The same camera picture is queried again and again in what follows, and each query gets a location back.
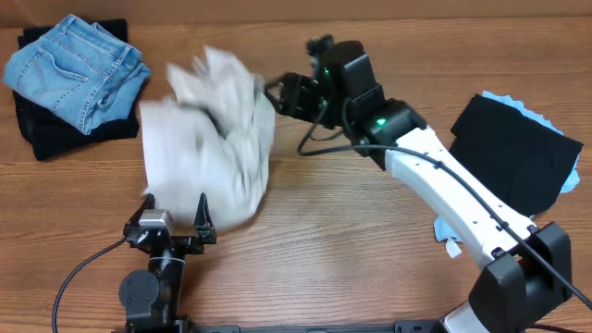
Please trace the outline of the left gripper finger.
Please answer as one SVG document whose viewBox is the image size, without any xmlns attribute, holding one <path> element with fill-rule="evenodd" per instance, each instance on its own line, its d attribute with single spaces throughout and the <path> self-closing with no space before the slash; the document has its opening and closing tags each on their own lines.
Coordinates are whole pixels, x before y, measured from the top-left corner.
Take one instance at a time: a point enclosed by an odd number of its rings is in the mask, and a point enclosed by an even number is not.
<svg viewBox="0 0 592 333">
<path fill-rule="evenodd" d="M 207 196 L 203 192 L 200 195 L 199 203 L 197 206 L 193 228 L 196 231 L 213 231 L 214 226 L 212 223 L 212 219 L 209 214 L 209 206 L 207 202 Z"/>
<path fill-rule="evenodd" d="M 125 228 L 132 228 L 139 224 L 140 218 L 145 210 L 153 209 L 154 208 L 155 198 L 154 196 L 149 193 L 145 196 L 144 201 L 138 208 L 138 210 L 129 218 L 128 222 L 125 225 Z"/>
</svg>

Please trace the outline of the beige khaki shorts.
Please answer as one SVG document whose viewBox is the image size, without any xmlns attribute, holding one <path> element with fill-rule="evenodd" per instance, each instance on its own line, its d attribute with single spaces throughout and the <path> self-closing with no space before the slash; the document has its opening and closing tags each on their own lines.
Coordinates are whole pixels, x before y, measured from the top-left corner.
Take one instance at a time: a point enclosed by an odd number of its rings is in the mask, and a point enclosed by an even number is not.
<svg viewBox="0 0 592 333">
<path fill-rule="evenodd" d="M 204 195 L 215 228 L 236 228 L 269 178 L 275 109 L 264 80 L 210 46 L 192 70 L 167 64 L 166 74 L 173 97 L 140 104 L 146 190 L 180 225 L 192 225 Z"/>
</svg>

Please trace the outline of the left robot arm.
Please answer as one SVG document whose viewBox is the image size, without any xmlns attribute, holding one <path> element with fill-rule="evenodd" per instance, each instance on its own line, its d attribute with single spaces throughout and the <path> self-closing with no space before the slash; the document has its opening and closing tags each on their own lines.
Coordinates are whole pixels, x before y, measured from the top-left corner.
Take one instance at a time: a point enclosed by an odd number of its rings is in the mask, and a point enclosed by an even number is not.
<svg viewBox="0 0 592 333">
<path fill-rule="evenodd" d="M 179 299 L 186 257 L 204 252 L 216 243 L 216 230 L 202 194 L 193 222 L 194 235 L 176 236 L 175 222 L 166 209 L 156 209 L 148 195 L 123 229 L 130 247 L 149 255 L 148 267 L 129 273 L 119 287 L 126 310 L 127 332 L 195 332 L 196 325 L 179 315 Z"/>
</svg>

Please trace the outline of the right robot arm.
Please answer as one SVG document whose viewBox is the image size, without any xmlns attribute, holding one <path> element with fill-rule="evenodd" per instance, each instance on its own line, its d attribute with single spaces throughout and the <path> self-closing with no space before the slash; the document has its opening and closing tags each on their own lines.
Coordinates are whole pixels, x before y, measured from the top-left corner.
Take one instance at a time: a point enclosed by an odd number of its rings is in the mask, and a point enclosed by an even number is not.
<svg viewBox="0 0 592 333">
<path fill-rule="evenodd" d="M 312 73 L 288 72 L 265 86 L 283 116 L 341 128 L 350 148 L 374 160 L 444 217 L 480 274 L 468 299 L 431 320 L 398 320 L 397 332 L 523 332 L 574 295 L 571 243 L 504 204 L 444 147 L 426 121 L 387 98 L 357 41 L 309 41 Z"/>
</svg>

